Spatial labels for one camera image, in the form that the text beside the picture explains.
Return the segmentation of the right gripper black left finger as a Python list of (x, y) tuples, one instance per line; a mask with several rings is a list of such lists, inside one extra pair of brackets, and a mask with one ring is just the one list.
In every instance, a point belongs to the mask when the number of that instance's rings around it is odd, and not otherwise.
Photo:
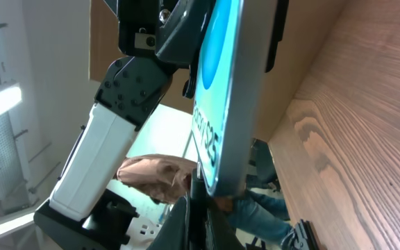
[(189, 199), (181, 197), (173, 206), (160, 232), (148, 250), (188, 250), (187, 215)]

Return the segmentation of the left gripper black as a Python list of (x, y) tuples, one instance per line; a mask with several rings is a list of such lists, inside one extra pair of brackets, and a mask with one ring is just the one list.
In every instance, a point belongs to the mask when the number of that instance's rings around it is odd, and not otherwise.
[(118, 47), (127, 56), (188, 68), (182, 95), (197, 85), (199, 52), (215, 0), (105, 0), (118, 20)]

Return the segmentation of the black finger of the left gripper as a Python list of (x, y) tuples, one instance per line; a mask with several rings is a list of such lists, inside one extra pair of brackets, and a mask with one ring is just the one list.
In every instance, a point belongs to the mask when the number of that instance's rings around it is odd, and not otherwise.
[(269, 53), (267, 57), (267, 64), (265, 70), (266, 73), (270, 72), (275, 64), (278, 44), (283, 39), (285, 21), (288, 13), (288, 6), (289, 6), (289, 0), (277, 1), (276, 13), (274, 15), (274, 25), (272, 29), (272, 36), (271, 36)]

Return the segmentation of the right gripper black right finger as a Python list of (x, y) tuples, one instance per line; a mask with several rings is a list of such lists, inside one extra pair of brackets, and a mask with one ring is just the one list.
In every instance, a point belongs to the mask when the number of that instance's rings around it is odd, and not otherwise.
[(206, 211), (206, 249), (244, 250), (235, 232), (216, 203), (208, 203)]

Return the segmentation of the blue Galaxy smartphone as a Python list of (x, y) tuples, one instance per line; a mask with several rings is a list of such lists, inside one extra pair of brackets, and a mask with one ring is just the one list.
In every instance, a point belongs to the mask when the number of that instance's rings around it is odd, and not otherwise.
[(192, 134), (212, 197), (244, 188), (277, 1), (219, 0), (197, 70)]

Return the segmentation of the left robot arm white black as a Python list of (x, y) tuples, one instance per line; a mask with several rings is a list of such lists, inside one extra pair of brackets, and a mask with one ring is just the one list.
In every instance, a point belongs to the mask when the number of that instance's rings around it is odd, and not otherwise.
[[(241, 193), (263, 75), (275, 62), (286, 1), (109, 1), (119, 49), (50, 197), (34, 221), (64, 249), (240, 249), (215, 197)], [(163, 225), (107, 186), (180, 68), (194, 102), (199, 157), (191, 193)]]

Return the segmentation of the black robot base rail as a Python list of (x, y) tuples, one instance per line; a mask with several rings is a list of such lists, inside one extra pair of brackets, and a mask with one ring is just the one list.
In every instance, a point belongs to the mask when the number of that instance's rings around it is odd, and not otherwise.
[(277, 219), (256, 219), (248, 222), (243, 230), (283, 250), (319, 250), (310, 222), (306, 220), (301, 219), (292, 226)]

